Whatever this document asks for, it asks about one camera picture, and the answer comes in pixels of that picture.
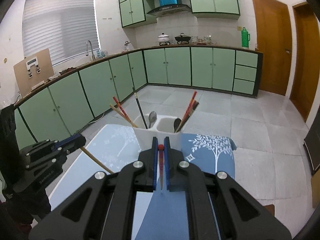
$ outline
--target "white blind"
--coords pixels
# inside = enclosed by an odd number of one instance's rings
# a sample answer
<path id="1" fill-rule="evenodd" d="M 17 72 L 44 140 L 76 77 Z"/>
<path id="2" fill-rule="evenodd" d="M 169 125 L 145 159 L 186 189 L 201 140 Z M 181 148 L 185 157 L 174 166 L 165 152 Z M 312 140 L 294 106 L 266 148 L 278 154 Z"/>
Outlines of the white blind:
<path id="1" fill-rule="evenodd" d="M 53 65 L 84 53 L 87 40 L 99 49 L 94 0 L 26 0 L 22 37 L 25 57 L 49 48 Z"/>

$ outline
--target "white pot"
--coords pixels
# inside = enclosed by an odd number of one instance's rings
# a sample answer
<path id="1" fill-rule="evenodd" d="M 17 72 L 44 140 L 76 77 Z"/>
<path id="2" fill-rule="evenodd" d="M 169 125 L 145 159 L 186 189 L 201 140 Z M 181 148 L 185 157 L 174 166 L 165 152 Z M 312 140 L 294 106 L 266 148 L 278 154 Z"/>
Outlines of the white pot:
<path id="1" fill-rule="evenodd" d="M 167 34 L 162 33 L 161 35 L 158 36 L 159 43 L 168 42 L 169 40 L 170 40 L 170 36 Z"/>

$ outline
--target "faucet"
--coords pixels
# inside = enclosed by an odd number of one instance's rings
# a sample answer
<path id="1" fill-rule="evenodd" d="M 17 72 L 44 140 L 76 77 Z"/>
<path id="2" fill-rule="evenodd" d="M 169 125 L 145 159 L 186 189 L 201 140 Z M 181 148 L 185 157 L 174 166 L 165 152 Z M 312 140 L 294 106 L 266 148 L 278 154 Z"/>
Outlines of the faucet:
<path id="1" fill-rule="evenodd" d="M 93 54 L 92 43 L 91 43 L 90 40 L 87 41 L 87 53 L 86 53 L 85 55 L 86 55 L 86 56 L 89 56 L 89 54 L 88 54 L 88 42 L 90 42 L 91 53 L 92 53 L 92 60 L 95 60 L 96 58 L 95 58 L 95 56 L 94 56 L 94 54 Z"/>

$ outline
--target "metal spoon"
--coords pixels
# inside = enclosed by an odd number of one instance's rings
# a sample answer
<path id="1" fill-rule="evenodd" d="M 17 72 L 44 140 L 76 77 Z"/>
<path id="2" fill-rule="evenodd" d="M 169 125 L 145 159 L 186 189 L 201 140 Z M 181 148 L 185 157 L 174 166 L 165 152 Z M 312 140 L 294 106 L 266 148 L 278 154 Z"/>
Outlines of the metal spoon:
<path id="1" fill-rule="evenodd" d="M 156 120 L 157 120 L 157 113 L 155 111 L 152 111 L 150 114 L 149 114 L 149 129 L 151 128 L 151 124 L 154 123 Z"/>

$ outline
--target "green thermos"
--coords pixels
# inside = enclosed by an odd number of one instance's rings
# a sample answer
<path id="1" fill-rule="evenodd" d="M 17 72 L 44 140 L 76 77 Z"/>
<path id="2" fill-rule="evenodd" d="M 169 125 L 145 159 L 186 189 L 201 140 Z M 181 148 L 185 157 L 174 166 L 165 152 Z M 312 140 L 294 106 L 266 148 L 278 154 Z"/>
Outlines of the green thermos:
<path id="1" fill-rule="evenodd" d="M 248 48 L 249 47 L 249 41 L 250 41 L 250 33 L 243 28 L 241 31 L 241 39 L 242 39 L 242 47 Z"/>

